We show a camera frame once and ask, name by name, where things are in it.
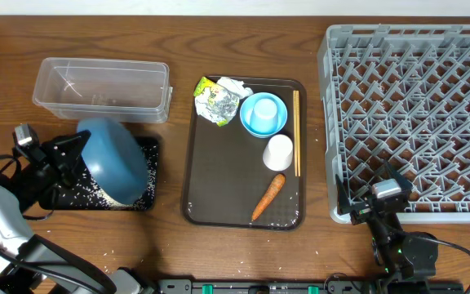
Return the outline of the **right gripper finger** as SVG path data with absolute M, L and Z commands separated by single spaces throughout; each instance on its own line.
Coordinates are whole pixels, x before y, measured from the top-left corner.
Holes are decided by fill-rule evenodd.
M 349 202 L 348 193 L 344 184 L 338 175 L 335 176 L 337 187 L 337 212 L 339 215 L 346 215 L 351 211 L 351 204 Z
M 412 183 L 400 174 L 388 161 L 383 162 L 384 169 L 391 179 L 395 180 L 401 188 L 401 191 L 411 191 L 413 188 Z

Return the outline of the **large blue plate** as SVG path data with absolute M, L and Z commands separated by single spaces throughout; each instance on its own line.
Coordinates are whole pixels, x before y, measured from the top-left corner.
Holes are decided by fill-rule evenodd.
M 82 151 L 87 170 L 112 199 L 133 204 L 148 184 L 146 159 L 135 137 L 111 118 L 86 118 L 77 131 L 88 130 L 91 137 Z

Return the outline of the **white pink cup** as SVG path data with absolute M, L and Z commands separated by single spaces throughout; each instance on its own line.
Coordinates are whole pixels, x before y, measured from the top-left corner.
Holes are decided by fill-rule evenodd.
M 264 165 L 275 172 L 286 170 L 292 162 L 293 142 L 286 135 L 273 136 L 266 145 L 263 153 Z

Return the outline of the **light blue cup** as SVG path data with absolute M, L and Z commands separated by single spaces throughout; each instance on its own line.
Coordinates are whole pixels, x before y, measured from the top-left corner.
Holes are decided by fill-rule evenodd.
M 268 134 L 276 129 L 277 105 L 274 100 L 263 98 L 256 101 L 250 119 L 252 130 L 259 134 Z

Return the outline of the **small light blue bowl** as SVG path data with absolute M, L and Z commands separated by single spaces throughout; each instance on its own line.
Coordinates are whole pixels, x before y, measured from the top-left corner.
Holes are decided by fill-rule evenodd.
M 276 129 L 268 134 L 259 134 L 256 133 L 252 130 L 250 126 L 250 119 L 251 119 L 251 114 L 254 108 L 254 105 L 257 100 L 263 99 L 263 98 L 269 98 L 275 101 L 277 105 L 277 125 Z M 272 93 L 267 93 L 267 92 L 260 92 L 260 93 L 255 93 L 252 96 L 249 96 L 245 98 L 244 102 L 242 103 L 242 106 L 239 110 L 239 116 L 242 121 L 243 127 L 253 136 L 258 137 L 258 138 L 268 138 L 270 136 L 274 136 L 277 134 L 285 125 L 287 122 L 288 118 L 288 111 L 285 102 L 278 96 L 272 94 Z

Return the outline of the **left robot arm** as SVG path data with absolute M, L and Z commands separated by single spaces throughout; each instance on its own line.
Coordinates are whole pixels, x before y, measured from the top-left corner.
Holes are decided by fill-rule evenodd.
M 58 198 L 57 187 L 74 186 L 76 166 L 84 162 L 92 177 L 107 176 L 106 191 L 139 195 L 146 186 L 144 156 L 128 131 L 82 127 L 71 136 L 40 142 L 27 125 L 13 133 L 15 146 L 7 159 L 29 161 L 13 176 L 0 169 L 0 293 L 31 293 L 45 279 L 54 293 L 156 293 L 156 283 L 128 269 L 105 274 L 92 263 L 35 234 L 25 211 L 47 194 Z

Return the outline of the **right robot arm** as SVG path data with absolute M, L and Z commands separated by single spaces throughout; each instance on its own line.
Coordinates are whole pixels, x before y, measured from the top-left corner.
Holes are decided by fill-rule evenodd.
M 362 200 L 350 203 L 348 190 L 335 178 L 340 215 L 350 216 L 353 225 L 367 224 L 372 235 L 375 261 L 385 274 L 363 293 L 429 293 L 428 278 L 436 274 L 438 240 L 428 233 L 403 230 L 397 217 L 409 206 L 412 184 L 385 162 L 380 174 L 386 176 L 366 190 Z

